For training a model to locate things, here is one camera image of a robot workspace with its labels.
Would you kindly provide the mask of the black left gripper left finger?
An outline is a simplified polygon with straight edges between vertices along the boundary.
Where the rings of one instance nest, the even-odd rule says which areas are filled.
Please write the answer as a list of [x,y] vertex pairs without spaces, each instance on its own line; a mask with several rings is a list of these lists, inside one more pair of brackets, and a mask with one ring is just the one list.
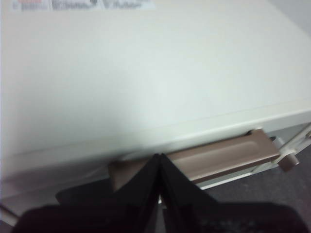
[[160,156],[154,155],[117,191],[110,179],[59,191],[55,197],[66,211],[69,233],[142,233],[158,198]]

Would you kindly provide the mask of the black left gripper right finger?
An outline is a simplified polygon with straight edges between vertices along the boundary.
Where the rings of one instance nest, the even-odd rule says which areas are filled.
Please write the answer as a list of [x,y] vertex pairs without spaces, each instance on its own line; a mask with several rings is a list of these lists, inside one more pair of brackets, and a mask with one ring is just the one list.
[[161,195],[179,233],[203,233],[201,217],[218,202],[191,182],[165,155],[159,156]]

